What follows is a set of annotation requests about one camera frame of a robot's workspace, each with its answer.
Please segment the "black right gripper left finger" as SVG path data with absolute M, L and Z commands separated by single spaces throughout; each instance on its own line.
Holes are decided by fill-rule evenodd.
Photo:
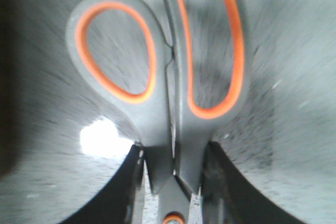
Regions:
M 62 223 L 135 223 L 136 194 L 143 178 L 142 148 L 132 145 L 108 183 Z

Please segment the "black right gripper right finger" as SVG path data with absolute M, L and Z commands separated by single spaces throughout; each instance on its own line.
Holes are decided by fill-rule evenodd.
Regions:
M 201 195 L 203 223 L 303 223 L 257 190 L 217 142 L 206 146 Z

